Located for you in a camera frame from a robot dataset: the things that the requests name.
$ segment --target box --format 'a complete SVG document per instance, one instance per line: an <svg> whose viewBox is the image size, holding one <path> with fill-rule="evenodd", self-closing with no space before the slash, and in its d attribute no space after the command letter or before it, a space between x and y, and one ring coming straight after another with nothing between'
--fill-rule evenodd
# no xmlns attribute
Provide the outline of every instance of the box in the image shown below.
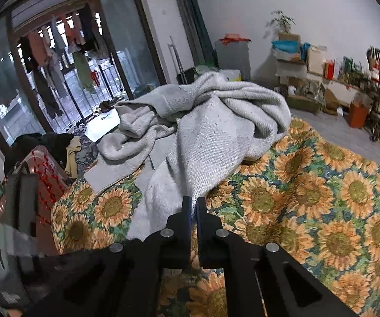
<svg viewBox="0 0 380 317"><path fill-rule="evenodd" d="M293 35L292 33L280 32L278 33L279 40L295 40L296 42L300 42L300 35Z"/></svg>
<svg viewBox="0 0 380 317"><path fill-rule="evenodd" d="M277 73L276 76L292 76L298 78L306 78L308 70L304 62L288 62L277 60Z"/></svg>
<svg viewBox="0 0 380 317"><path fill-rule="evenodd" d="M319 113L322 107L322 105L319 102L300 95L289 95L288 97L286 97L286 101L287 105L291 109L299 109L315 114Z"/></svg>

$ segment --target red cloth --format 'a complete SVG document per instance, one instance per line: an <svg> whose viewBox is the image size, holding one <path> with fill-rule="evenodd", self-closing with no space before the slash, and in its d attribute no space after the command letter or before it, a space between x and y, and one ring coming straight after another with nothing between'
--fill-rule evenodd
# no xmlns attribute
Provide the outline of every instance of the red cloth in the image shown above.
<svg viewBox="0 0 380 317"><path fill-rule="evenodd" d="M44 40L37 31L31 31L28 34L28 40L30 41L30 48L34 59L39 66L43 66L47 60L47 53L44 48Z"/></svg>
<svg viewBox="0 0 380 317"><path fill-rule="evenodd" d="M74 27L73 29L69 27L65 15L62 15L60 18L62 19L63 26L65 28L65 35L68 41L68 45L72 45L72 42L77 43L79 41L79 31L77 31L78 29L76 27Z"/></svg>
<svg viewBox="0 0 380 317"><path fill-rule="evenodd" d="M251 42L250 39L248 38L223 38L223 39L219 39L222 44L224 45L228 45L229 43L233 43L233 42Z"/></svg>

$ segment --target white towel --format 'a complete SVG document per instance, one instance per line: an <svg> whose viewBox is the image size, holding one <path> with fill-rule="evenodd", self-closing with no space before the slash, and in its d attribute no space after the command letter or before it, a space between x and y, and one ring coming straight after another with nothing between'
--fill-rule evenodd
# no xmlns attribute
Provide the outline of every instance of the white towel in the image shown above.
<svg viewBox="0 0 380 317"><path fill-rule="evenodd" d="M280 94L250 82L228 82L218 73L190 85L161 86L115 107L119 130L102 139L99 163L85 174L98 193L135 171L157 139L176 131L167 157L153 166L128 238L144 239L165 227L183 195L195 203L244 159L260 158L291 122Z"/></svg>

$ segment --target bag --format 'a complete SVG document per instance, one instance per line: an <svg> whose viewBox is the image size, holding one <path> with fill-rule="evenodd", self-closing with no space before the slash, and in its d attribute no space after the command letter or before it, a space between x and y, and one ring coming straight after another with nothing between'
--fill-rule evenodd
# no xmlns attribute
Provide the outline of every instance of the bag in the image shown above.
<svg viewBox="0 0 380 317"><path fill-rule="evenodd" d="M345 57L343 58L343 69L344 73L351 73L353 72L353 59Z"/></svg>
<svg viewBox="0 0 380 317"><path fill-rule="evenodd" d="M318 75L324 75L326 47L311 45L308 49L308 70Z"/></svg>

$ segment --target black clothing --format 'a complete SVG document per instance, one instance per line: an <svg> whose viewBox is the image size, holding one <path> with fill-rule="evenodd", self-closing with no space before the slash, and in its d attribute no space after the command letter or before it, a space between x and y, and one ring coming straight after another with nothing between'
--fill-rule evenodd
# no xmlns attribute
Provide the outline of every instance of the black clothing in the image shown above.
<svg viewBox="0 0 380 317"><path fill-rule="evenodd" d="M49 117L51 117L51 119L55 119L56 114L61 116L63 112L60 110L52 90L48 86L46 79L39 69L33 70L33 78L35 87L41 96L41 100L43 100Z"/></svg>
<svg viewBox="0 0 380 317"><path fill-rule="evenodd" d="M28 40L28 37L19 38L19 42L21 44L22 59L24 60L25 68L27 70L27 73L30 73L34 69L38 68L38 63L33 57L33 53L31 52L30 41Z"/></svg>
<svg viewBox="0 0 380 317"><path fill-rule="evenodd" d="M11 171L17 162L21 162L38 145L46 147L53 159L65 169L67 159L66 148L73 137L69 133L57 134L55 132L48 132L45 135L32 133L17 137L11 146L11 153L5 157L5 175Z"/></svg>

